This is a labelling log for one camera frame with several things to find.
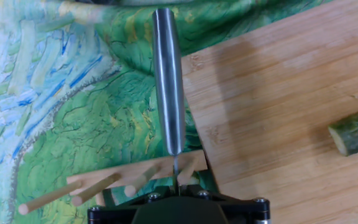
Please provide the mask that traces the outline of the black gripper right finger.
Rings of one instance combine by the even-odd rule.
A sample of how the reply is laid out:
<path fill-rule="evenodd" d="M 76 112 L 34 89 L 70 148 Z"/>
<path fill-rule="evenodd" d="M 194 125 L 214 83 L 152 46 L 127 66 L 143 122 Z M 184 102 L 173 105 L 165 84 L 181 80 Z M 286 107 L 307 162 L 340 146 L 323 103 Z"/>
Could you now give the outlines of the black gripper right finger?
<path fill-rule="evenodd" d="M 180 205 L 184 223 L 270 223 L 270 201 L 264 197 L 241 200 L 200 185 L 182 185 Z"/>

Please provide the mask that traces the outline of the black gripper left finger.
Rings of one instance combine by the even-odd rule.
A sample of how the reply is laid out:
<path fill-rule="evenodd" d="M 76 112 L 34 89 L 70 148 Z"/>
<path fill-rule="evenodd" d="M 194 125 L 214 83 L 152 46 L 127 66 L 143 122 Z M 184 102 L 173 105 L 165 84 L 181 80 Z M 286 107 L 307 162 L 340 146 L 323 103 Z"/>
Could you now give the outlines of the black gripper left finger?
<path fill-rule="evenodd" d="M 158 186 L 154 191 L 138 196 L 113 207 L 93 206 L 88 209 L 88 224 L 132 223 L 138 209 L 143 205 L 178 196 L 172 186 Z"/>

